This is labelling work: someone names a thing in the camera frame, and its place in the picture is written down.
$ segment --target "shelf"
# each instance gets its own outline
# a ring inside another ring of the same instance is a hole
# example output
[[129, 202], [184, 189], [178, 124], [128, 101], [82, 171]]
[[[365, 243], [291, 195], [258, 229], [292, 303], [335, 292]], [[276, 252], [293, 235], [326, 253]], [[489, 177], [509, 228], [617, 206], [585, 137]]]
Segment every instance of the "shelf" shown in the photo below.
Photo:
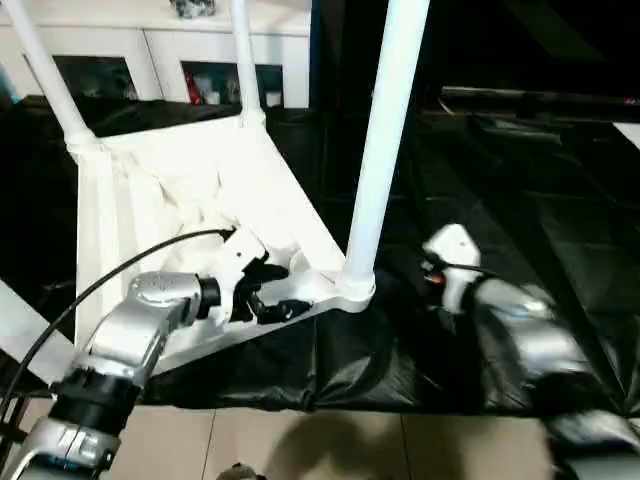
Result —
[[[230, 0], [216, 1], [216, 14], [180, 19], [169, 0], [26, 0], [34, 21], [46, 27], [137, 28], [231, 32]], [[247, 0], [251, 33], [309, 36], [311, 0]], [[0, 7], [0, 26], [11, 21]]]

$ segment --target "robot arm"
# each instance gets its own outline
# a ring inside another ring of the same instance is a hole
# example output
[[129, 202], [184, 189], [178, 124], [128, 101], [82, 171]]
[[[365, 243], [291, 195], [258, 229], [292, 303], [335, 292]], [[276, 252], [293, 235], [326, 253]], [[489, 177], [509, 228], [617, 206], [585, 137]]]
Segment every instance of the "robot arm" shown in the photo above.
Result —
[[640, 478], [638, 432], [627, 419], [597, 409], [607, 405], [600, 382], [551, 299], [479, 272], [478, 249], [459, 225], [445, 227], [423, 248], [427, 280], [443, 287], [445, 310], [474, 323], [497, 388], [516, 385], [544, 415], [555, 478]]
[[49, 415], [38, 420], [3, 479], [97, 478], [108, 470], [169, 334], [220, 303], [213, 278], [138, 275], [54, 386]]

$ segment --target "cabinet door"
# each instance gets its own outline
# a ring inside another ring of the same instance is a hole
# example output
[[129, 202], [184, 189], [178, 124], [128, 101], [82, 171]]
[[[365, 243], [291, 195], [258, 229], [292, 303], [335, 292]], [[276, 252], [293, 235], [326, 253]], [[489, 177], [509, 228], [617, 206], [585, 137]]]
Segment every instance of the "cabinet door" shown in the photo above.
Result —
[[[205, 89], [214, 98], [212, 103], [233, 103], [231, 97], [237, 98], [228, 85], [233, 82], [236, 61], [231, 33], [147, 30], [145, 34], [166, 100], [192, 100], [198, 87], [196, 76], [209, 78]], [[251, 40], [263, 103], [276, 104], [280, 93], [285, 107], [308, 107], [309, 39], [252, 35]], [[198, 83], [202, 94], [202, 81]]]
[[[40, 27], [39, 33], [73, 94], [162, 98], [141, 30]], [[12, 28], [0, 29], [0, 45], [0, 61], [18, 94], [42, 95]]]

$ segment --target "black fabric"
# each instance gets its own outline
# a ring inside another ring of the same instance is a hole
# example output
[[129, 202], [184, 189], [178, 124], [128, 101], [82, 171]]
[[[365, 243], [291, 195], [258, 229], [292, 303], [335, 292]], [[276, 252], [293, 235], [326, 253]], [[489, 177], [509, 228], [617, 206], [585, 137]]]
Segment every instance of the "black fabric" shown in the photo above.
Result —
[[[99, 136], [236, 113], [161, 102], [79, 106]], [[275, 144], [342, 247], [366, 126], [366, 115], [267, 114]], [[13, 255], [3, 257], [0, 276], [34, 303], [43, 285], [73, 277], [75, 167], [55, 120], [38, 102], [2, 117], [0, 132], [12, 175], [1, 189], [3, 205], [14, 210], [3, 209], [3, 224], [15, 225], [8, 230]], [[537, 415], [519, 385], [498, 388], [483, 374], [496, 359], [479, 348], [470, 319], [425, 305], [413, 252], [457, 222], [478, 244], [483, 266], [515, 283], [537, 284], [556, 300], [595, 372], [589, 388], [598, 390], [597, 406], [638, 414], [639, 160], [635, 147], [606, 124], [411, 118], [371, 306], [355, 315], [327, 312], [163, 374], [145, 401]], [[37, 188], [25, 194], [25, 185]], [[41, 268], [26, 271], [26, 264]], [[554, 389], [547, 391], [552, 399]]]

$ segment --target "white pipe joint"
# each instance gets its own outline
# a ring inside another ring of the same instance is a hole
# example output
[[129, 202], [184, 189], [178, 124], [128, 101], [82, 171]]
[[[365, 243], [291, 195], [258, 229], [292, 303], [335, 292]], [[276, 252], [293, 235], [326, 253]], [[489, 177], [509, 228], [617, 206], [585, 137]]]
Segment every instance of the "white pipe joint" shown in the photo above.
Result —
[[391, 180], [398, 157], [429, 0], [390, 0], [362, 157], [347, 259], [338, 282], [345, 295], [371, 296]]

